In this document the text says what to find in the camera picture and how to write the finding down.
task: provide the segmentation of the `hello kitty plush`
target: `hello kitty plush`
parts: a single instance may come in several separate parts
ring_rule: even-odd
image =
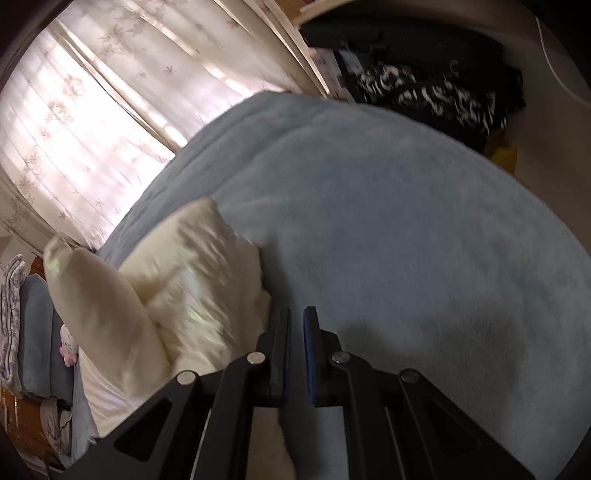
[[[78,363],[78,343],[74,340],[66,325],[61,326],[60,337],[60,355],[64,358],[64,363],[67,367],[76,365]]]

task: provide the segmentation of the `metal screw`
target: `metal screw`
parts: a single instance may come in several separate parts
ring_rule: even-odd
[[[264,363],[266,359],[267,357],[262,352],[251,352],[246,356],[246,360],[248,360],[248,363],[251,365],[260,365],[261,363]]]
[[[351,360],[351,356],[347,352],[335,352],[332,354],[331,358],[336,364],[345,364]]]
[[[193,372],[185,370],[184,372],[180,372],[177,375],[177,382],[181,385],[190,385],[195,381],[196,378],[197,376]]]
[[[409,368],[400,374],[400,378],[402,378],[404,383],[417,383],[421,380],[421,374],[416,370]]]

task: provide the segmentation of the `fleece blanket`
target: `fleece blanket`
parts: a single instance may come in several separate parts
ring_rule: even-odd
[[[8,263],[2,275],[0,303],[0,382],[13,395],[21,395],[18,378],[18,340],[21,328],[21,285],[27,277],[26,263],[17,255]]]

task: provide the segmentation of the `yellow object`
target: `yellow object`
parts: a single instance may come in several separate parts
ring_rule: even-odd
[[[515,175],[517,163],[517,149],[515,147],[497,147],[490,158],[491,162],[511,175]]]

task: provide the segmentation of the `white wall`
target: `white wall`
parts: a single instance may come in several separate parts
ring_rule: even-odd
[[[8,235],[8,232],[0,226],[0,236]],[[27,263],[28,269],[31,268],[31,263],[35,260],[36,255],[31,252],[27,247],[20,243],[15,238],[10,240],[10,243],[0,254],[0,271],[4,271],[4,267],[13,259],[15,255],[22,254],[22,259]]]

